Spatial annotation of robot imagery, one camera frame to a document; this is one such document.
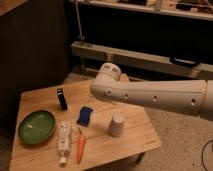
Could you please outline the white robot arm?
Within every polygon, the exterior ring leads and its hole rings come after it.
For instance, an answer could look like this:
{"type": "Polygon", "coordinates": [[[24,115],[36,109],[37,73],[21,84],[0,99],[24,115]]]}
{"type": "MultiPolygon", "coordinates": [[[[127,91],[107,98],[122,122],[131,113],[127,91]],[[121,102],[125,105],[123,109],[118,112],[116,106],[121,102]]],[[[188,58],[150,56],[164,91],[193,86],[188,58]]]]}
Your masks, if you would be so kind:
{"type": "Polygon", "coordinates": [[[213,121],[213,80],[126,82],[120,78],[117,65],[104,63],[90,91],[99,98],[213,121]]]}

